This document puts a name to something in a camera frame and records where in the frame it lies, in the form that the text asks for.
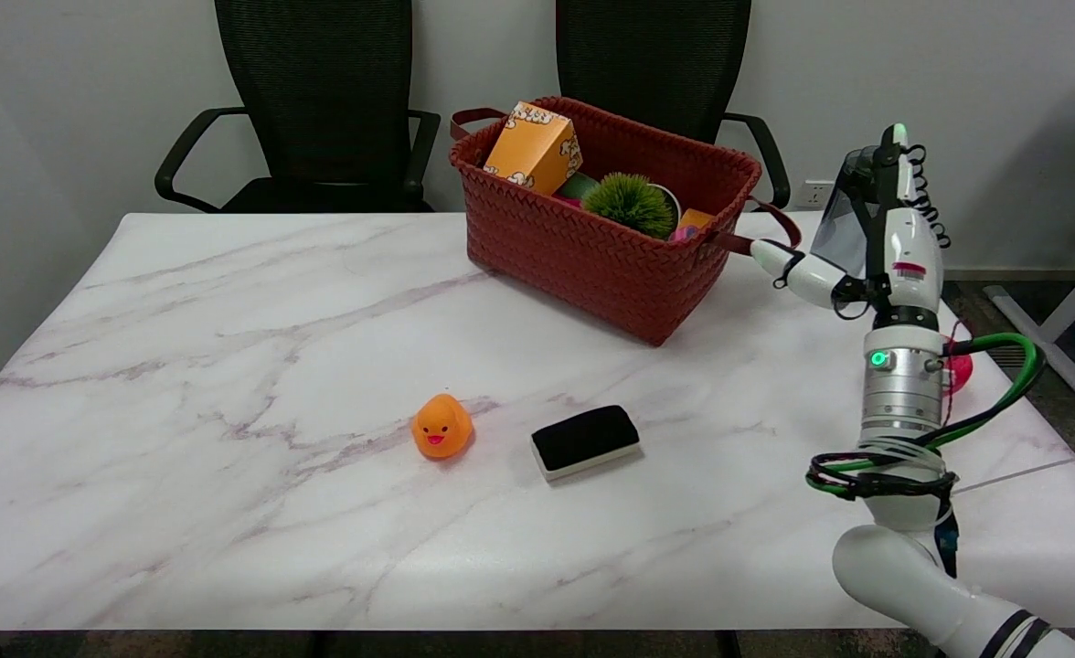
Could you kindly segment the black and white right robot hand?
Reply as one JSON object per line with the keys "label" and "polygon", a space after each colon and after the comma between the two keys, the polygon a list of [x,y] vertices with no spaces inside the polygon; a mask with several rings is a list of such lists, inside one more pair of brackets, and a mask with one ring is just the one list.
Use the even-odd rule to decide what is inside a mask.
{"label": "black and white right robot hand", "polygon": [[844,158],[809,251],[756,240],[750,256],[775,287],[818,307],[843,315],[860,305],[875,311],[877,326],[936,329],[948,238],[917,149],[904,124],[888,126],[877,145]]}

